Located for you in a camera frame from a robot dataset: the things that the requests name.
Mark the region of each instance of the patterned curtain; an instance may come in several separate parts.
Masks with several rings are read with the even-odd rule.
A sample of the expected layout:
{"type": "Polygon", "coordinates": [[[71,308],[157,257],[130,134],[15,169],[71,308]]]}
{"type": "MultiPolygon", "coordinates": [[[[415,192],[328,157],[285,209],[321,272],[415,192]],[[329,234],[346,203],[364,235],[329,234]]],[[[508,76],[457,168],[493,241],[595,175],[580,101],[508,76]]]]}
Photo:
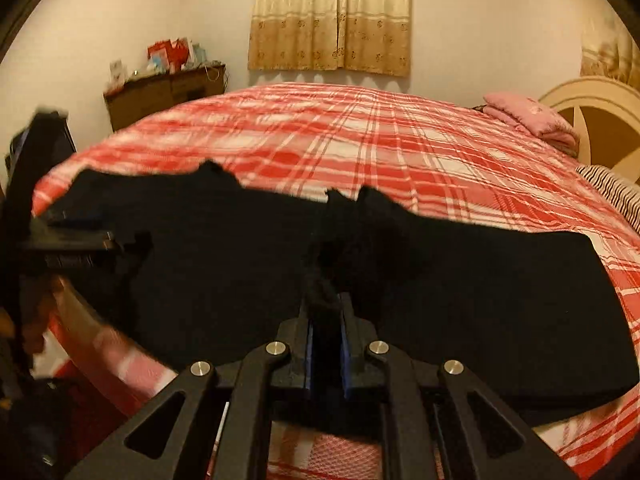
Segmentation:
{"type": "Polygon", "coordinates": [[[250,70],[335,70],[338,0],[255,0],[250,70]]]}
{"type": "Polygon", "coordinates": [[[408,76],[411,0],[338,0],[339,66],[408,76]]]}
{"type": "Polygon", "coordinates": [[[255,0],[250,70],[407,76],[411,0],[255,0]]]}
{"type": "Polygon", "coordinates": [[[610,77],[640,90],[640,50],[607,0],[584,0],[580,75],[610,77]]]}

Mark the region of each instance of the silver bolt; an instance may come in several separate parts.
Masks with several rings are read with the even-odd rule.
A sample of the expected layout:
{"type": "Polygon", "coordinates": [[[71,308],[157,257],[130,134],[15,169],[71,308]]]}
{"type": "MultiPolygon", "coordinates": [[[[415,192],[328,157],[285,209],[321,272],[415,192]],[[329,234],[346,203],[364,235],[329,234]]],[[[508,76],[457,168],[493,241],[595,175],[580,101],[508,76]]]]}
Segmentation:
{"type": "Polygon", "coordinates": [[[389,345],[384,341],[374,341],[369,344],[369,350],[378,355],[386,354],[389,352],[389,345]]]}
{"type": "Polygon", "coordinates": [[[287,349],[287,346],[284,343],[281,343],[280,341],[272,341],[267,345],[267,352],[270,353],[271,355],[280,355],[284,353],[286,349],[287,349]]]}
{"type": "Polygon", "coordinates": [[[202,377],[211,371],[211,365],[206,361],[198,361],[191,365],[191,373],[195,376],[202,377]]]}
{"type": "Polygon", "coordinates": [[[451,360],[444,363],[444,370],[447,374],[460,375],[465,370],[465,366],[460,361],[451,360]]]}

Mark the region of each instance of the red plaid bedsheet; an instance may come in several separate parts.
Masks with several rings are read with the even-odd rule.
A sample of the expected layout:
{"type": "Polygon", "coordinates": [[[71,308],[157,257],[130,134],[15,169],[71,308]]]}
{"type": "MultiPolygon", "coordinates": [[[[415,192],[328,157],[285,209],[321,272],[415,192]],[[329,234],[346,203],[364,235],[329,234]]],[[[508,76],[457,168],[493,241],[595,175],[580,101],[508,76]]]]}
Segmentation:
{"type": "MultiPolygon", "coordinates": [[[[122,174],[181,173],[212,159],[244,186],[324,200],[335,187],[355,197],[364,184],[407,209],[527,232],[588,235],[640,339],[640,238],[575,173],[575,162],[540,140],[467,108],[348,86],[281,84],[179,105],[125,128],[54,168],[38,184],[34,212],[62,195],[84,168],[122,174]]],[[[52,329],[80,368],[125,412],[174,372],[103,327],[94,357],[76,335],[52,329]]],[[[588,341],[585,344],[597,344],[588,341]]],[[[638,387],[616,402],[539,428],[583,478],[638,431],[638,387]]],[[[276,424],[271,478],[380,478],[375,444],[276,424]]]]}

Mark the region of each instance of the bed headboard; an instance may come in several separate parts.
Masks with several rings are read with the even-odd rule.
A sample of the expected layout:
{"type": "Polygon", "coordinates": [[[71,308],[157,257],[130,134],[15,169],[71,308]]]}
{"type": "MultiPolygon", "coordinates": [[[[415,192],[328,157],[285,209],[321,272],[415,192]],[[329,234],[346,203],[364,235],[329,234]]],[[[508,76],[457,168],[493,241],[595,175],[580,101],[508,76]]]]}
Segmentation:
{"type": "Polygon", "coordinates": [[[578,160],[640,184],[640,92],[615,79],[587,76],[555,87],[540,102],[580,135],[578,160]]]}

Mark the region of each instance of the pink folded blanket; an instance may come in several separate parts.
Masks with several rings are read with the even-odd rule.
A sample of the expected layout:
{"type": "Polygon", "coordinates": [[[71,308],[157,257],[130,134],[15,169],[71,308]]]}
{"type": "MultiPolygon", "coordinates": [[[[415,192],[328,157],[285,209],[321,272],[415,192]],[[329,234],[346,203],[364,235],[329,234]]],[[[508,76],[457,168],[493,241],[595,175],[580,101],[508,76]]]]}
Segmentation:
{"type": "Polygon", "coordinates": [[[485,114],[509,124],[520,132],[548,142],[577,158],[580,139],[573,127],[556,111],[529,97],[511,92],[493,92],[484,96],[485,114]]]}

